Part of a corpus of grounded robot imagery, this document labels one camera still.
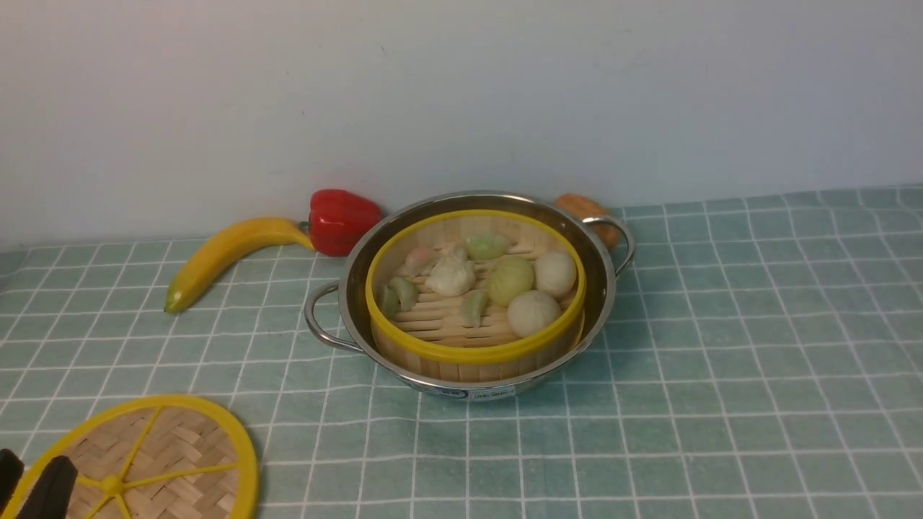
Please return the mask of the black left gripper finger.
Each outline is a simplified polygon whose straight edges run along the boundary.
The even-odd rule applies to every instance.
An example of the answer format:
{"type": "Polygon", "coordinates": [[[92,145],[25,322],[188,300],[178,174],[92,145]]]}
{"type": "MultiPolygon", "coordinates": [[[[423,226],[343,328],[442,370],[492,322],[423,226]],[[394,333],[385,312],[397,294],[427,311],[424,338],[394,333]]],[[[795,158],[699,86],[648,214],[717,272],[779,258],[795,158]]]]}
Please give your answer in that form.
{"type": "Polygon", "coordinates": [[[0,450],[0,510],[5,510],[23,476],[25,464],[14,451],[0,450]]]}
{"type": "Polygon", "coordinates": [[[67,456],[56,456],[43,469],[17,518],[66,518],[78,469],[67,456]]]}

